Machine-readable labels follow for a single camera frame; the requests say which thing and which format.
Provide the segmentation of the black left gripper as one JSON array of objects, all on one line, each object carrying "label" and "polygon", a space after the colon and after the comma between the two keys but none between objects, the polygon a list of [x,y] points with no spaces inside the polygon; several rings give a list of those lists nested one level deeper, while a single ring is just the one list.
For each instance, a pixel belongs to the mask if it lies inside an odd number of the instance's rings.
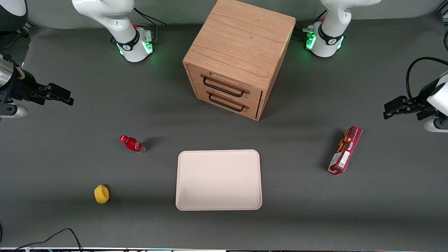
[{"label": "black left gripper", "polygon": [[[433,93],[438,82],[439,79],[435,79],[425,85],[417,96],[412,96],[409,79],[406,79],[406,92],[411,104],[416,110],[428,116],[434,116],[436,114],[435,107],[429,104],[427,98]],[[410,104],[408,98],[406,96],[398,96],[397,98],[384,104],[383,118],[388,120],[393,116],[408,114]]]}]

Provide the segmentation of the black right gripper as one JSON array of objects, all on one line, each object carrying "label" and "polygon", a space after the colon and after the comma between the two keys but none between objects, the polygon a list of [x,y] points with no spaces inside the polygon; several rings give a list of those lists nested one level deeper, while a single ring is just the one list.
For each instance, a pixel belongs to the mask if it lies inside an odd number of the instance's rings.
[{"label": "black right gripper", "polygon": [[71,92],[59,85],[38,84],[29,72],[9,64],[1,65],[1,104],[11,104],[14,100],[25,100],[44,105],[46,100],[55,100],[73,106]]}]

